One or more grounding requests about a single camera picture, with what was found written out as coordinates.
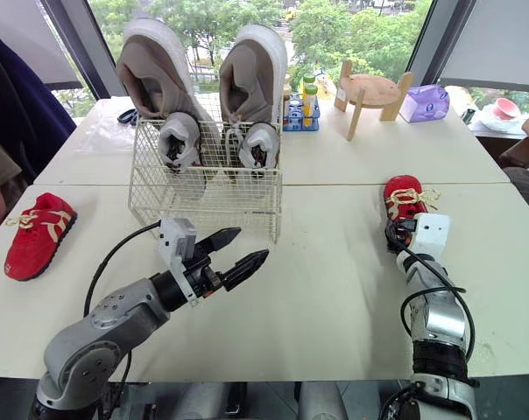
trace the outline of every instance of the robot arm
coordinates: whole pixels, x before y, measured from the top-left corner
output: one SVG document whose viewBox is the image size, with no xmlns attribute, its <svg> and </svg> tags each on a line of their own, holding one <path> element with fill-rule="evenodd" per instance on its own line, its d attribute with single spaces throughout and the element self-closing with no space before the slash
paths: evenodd
<svg viewBox="0 0 529 420">
<path fill-rule="evenodd" d="M 457 302 L 461 289 L 450 290 L 453 284 L 439 263 L 449 223 L 445 215 L 418 213 L 415 220 L 393 227 L 401 230 L 394 237 L 412 236 L 408 250 L 426 264 L 400 248 L 397 265 L 406 274 L 410 292 L 403 306 L 411 309 L 414 373 L 412 387 L 399 396 L 399 419 L 476 419 L 476 382 L 467 376 L 472 346 L 467 346 L 466 326 L 469 321 L 472 327 L 472 320 Z M 386 233 L 395 245 L 391 230 Z"/>
<path fill-rule="evenodd" d="M 268 250 L 214 272 L 208 254 L 241 231 L 223 229 L 195 244 L 188 219 L 164 219 L 159 253 L 169 271 L 115 290 L 79 322 L 59 332 L 45 351 L 47 373 L 39 381 L 31 419 L 90 419 L 110 376 L 123 357 L 169 320 L 169 312 L 196 305 L 222 286 L 232 290 L 263 264 Z"/>
</svg>

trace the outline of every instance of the black cable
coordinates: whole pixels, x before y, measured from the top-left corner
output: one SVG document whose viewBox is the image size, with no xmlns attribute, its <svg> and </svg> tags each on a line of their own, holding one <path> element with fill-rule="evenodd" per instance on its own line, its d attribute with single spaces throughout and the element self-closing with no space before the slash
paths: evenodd
<svg viewBox="0 0 529 420">
<path fill-rule="evenodd" d="M 465 302 L 465 300 L 463 300 L 462 296 L 459 294 L 460 292 L 456 290 L 457 288 L 454 287 L 447 280 L 447 278 L 445 278 L 434 267 L 432 267 L 430 264 L 428 264 L 418 255 L 416 255 L 414 252 L 412 252 L 408 247 L 403 245 L 400 241 L 393 238 L 393 232 L 391 231 L 391 227 L 394 227 L 394 224 L 388 223 L 387 226 L 385 227 L 385 236 L 387 237 L 387 239 L 393 245 L 395 245 L 398 249 L 405 251 L 408 255 L 410 255 L 412 258 L 414 258 L 416 261 L 418 261 L 424 267 L 426 267 L 428 271 L 430 271 L 432 274 L 438 277 L 438 279 L 440 279 L 440 281 L 449 289 L 449 291 L 451 291 L 454 294 L 454 297 L 457 299 L 457 301 L 463 308 L 463 311 L 465 312 L 465 316 L 467 317 L 467 321 L 469 323 L 469 345 L 467 346 L 467 353 L 465 354 L 465 359 L 469 361 L 469 359 L 471 358 L 471 354 L 473 354 L 473 349 L 475 348 L 475 337 L 476 336 L 475 336 L 475 321 L 473 320 L 473 316 L 471 315 L 471 312 L 469 310 L 469 307 L 467 306 L 467 303 Z"/>
<path fill-rule="evenodd" d="M 97 286 L 97 282 L 99 281 L 99 277 L 101 277 L 101 274 L 105 270 L 105 267 L 107 267 L 107 264 L 109 263 L 109 260 L 113 257 L 113 255 L 130 239 L 142 234 L 143 232 L 147 232 L 148 230 L 152 230 L 154 228 L 157 228 L 161 225 L 161 220 L 156 221 L 155 223 L 152 223 L 151 225 L 148 225 L 146 227 L 142 227 L 141 229 L 137 230 L 136 232 L 133 232 L 132 234 L 129 234 L 124 239 L 122 239 L 108 254 L 105 256 L 105 259 L 99 264 L 99 267 L 97 267 L 97 271 L 93 275 L 93 278 L 91 279 L 91 284 L 89 285 L 88 294 L 86 295 L 86 301 L 83 305 L 83 317 L 87 317 L 89 315 L 89 307 L 91 306 L 91 298 L 93 297 L 93 292 L 95 290 L 95 287 Z M 126 360 L 126 368 L 124 369 L 123 377 L 121 378 L 118 394 L 116 395 L 115 400 L 111 403 L 108 416 L 105 417 L 107 419 L 110 419 L 110 417 L 113 415 L 113 411 L 115 410 L 116 405 L 120 401 L 121 394 L 124 390 L 124 384 L 126 383 L 126 378 L 128 377 L 128 373 L 130 372 L 130 365 L 132 364 L 132 351 L 130 350 L 127 354 L 127 360 Z M 103 420 L 103 406 L 102 402 L 100 401 L 97 405 L 97 416 L 100 420 Z"/>
<path fill-rule="evenodd" d="M 155 223 L 152 223 L 151 225 L 148 225 L 146 227 L 142 227 L 141 229 L 137 230 L 136 232 L 129 234 L 127 237 L 125 237 L 123 240 L 121 240 L 105 257 L 105 259 L 99 264 L 99 267 L 97 268 L 97 271 L 95 272 L 93 279 L 91 280 L 91 284 L 89 285 L 88 294 L 86 295 L 86 302 L 83 306 L 83 317 L 87 317 L 89 315 L 89 307 L 91 306 L 91 298 L 93 297 L 93 290 L 95 289 L 95 286 L 97 285 L 97 282 L 99 281 L 99 277 L 101 277 L 101 274 L 105 270 L 105 267 L 107 267 L 107 264 L 109 263 L 109 260 L 112 258 L 112 256 L 130 239 L 142 234 L 143 232 L 147 232 L 148 230 L 157 228 L 159 225 L 161 225 L 161 220 L 156 221 Z"/>
<path fill-rule="evenodd" d="M 103 402 L 99 400 L 96 406 L 97 406 L 97 420 L 105 420 L 103 418 Z"/>
<path fill-rule="evenodd" d="M 124 384 L 126 383 L 126 378 L 128 377 L 128 373 L 130 372 L 130 365 L 132 364 L 132 351 L 130 350 L 128 352 L 128 358 L 126 359 L 126 367 L 124 368 L 124 374 L 121 378 L 121 381 L 118 386 L 118 393 L 116 394 L 115 400 L 112 402 L 109 408 L 109 413 L 107 414 L 107 420 L 110 420 L 111 416 L 113 415 L 113 411 L 115 411 L 116 405 L 121 399 L 121 396 L 124 391 Z"/>
<path fill-rule="evenodd" d="M 412 386 L 408 386 L 406 388 L 401 389 L 400 391 L 396 392 L 392 396 L 390 396 L 385 402 L 384 405 L 381 407 L 381 410 L 379 411 L 379 414 L 377 415 L 377 420 L 384 420 L 385 413 L 389 409 L 389 407 L 394 404 L 400 397 L 404 396 L 405 394 L 408 394 L 411 392 Z"/>
</svg>

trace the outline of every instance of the dark jacket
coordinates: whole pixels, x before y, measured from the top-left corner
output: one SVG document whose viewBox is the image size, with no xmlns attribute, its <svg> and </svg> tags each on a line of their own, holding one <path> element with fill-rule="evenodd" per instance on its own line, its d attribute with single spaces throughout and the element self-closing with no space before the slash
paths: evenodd
<svg viewBox="0 0 529 420">
<path fill-rule="evenodd" d="M 0 144 L 31 183 L 75 123 L 41 79 L 0 39 Z"/>
</svg>

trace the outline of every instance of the white sneaker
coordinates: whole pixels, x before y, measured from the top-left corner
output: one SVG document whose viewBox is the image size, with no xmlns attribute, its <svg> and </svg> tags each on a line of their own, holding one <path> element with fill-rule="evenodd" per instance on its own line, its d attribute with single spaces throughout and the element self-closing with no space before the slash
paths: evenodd
<svg viewBox="0 0 529 420">
<path fill-rule="evenodd" d="M 218 128 L 194 96 L 187 58 L 177 35 L 155 19 L 141 18 L 124 30 L 121 56 L 116 73 L 146 118 L 167 118 L 173 112 L 186 112 L 198 122 L 209 122 L 202 142 L 219 144 Z"/>
<path fill-rule="evenodd" d="M 273 29 L 244 26 L 220 67 L 222 119 L 277 123 L 287 61 L 284 41 Z"/>
<path fill-rule="evenodd" d="M 271 169 L 276 167 L 279 154 L 279 135 L 266 122 L 250 126 L 239 148 L 239 160 L 246 168 Z"/>
<path fill-rule="evenodd" d="M 203 170 L 188 170 L 201 166 L 200 149 L 201 132 L 195 119 L 184 112 L 172 113 L 159 131 L 158 150 L 171 169 L 167 181 L 184 200 L 197 200 L 206 189 Z"/>
<path fill-rule="evenodd" d="M 279 123 L 286 66 L 286 47 L 274 30 L 258 24 L 241 29 L 220 68 L 220 108 L 227 166 L 275 167 L 279 151 L 276 130 L 267 124 L 264 127 L 255 124 L 245 134 L 240 123 Z M 250 133 L 253 138 L 248 142 L 246 137 Z M 255 158 L 259 146 L 266 155 L 263 162 Z"/>
</svg>

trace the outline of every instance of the red shoe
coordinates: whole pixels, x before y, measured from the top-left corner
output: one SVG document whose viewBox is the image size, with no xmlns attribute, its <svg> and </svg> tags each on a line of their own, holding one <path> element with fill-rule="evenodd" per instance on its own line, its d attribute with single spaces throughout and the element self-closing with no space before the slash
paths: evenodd
<svg viewBox="0 0 529 420">
<path fill-rule="evenodd" d="M 384 189 L 387 215 L 392 221 L 414 219 L 416 213 L 427 213 L 421 199 L 422 184 L 411 175 L 391 178 Z"/>
<path fill-rule="evenodd" d="M 19 229 L 5 258 L 6 276 L 25 281 L 45 271 L 77 216 L 66 201 L 46 192 L 33 208 L 7 220 L 6 225 L 19 224 Z"/>
<path fill-rule="evenodd" d="M 440 193 L 435 190 L 422 191 L 422 184 L 411 175 L 399 175 L 391 178 L 384 189 L 384 200 L 387 208 L 388 225 L 392 225 L 392 237 L 403 245 L 408 245 L 415 222 L 400 223 L 413 220 L 416 213 L 428 213 L 427 204 L 437 200 Z M 390 251 L 395 251 L 394 244 L 389 244 Z"/>
</svg>

